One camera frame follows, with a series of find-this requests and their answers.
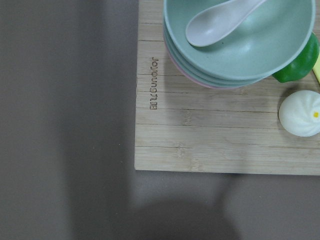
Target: gray surface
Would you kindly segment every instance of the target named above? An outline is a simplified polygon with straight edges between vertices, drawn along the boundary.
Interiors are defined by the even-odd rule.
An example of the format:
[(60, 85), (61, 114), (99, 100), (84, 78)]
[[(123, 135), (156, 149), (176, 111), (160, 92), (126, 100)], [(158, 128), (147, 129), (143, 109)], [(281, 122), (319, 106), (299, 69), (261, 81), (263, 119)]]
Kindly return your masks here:
[(1, 1), (0, 239), (318, 239), (319, 177), (134, 170), (137, 19)]

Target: stacked bowls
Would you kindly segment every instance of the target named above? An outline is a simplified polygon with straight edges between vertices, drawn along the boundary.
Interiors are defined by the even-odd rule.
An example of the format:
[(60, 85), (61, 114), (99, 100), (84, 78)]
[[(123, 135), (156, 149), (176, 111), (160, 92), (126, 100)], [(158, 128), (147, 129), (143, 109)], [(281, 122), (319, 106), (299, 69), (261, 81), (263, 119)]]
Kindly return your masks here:
[(189, 21), (223, 2), (164, 0), (163, 38), (171, 60), (208, 88), (239, 88), (281, 70), (300, 54), (314, 27), (315, 0), (267, 0), (222, 40), (206, 47), (189, 44)]

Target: white plastic spoon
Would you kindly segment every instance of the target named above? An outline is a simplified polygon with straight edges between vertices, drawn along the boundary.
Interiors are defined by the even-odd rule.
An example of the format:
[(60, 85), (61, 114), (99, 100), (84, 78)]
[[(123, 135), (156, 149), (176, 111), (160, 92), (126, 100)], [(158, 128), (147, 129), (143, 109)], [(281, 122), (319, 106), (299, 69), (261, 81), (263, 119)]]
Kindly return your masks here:
[(209, 7), (188, 23), (185, 35), (196, 47), (216, 43), (235, 30), (247, 16), (266, 0), (229, 0)]

